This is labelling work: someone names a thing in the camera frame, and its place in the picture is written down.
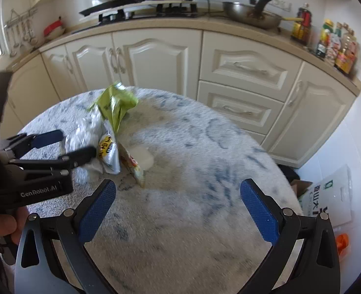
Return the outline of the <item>person's left hand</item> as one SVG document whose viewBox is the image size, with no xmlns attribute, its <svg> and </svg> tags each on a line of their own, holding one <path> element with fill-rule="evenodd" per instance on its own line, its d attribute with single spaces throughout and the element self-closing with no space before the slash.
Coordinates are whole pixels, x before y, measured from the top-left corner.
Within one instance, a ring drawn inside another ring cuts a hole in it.
<svg viewBox="0 0 361 294">
<path fill-rule="evenodd" d="M 15 216 L 0 214 L 0 236 L 11 235 L 12 241 L 18 245 L 28 215 L 25 206 L 18 208 Z"/>
</svg>

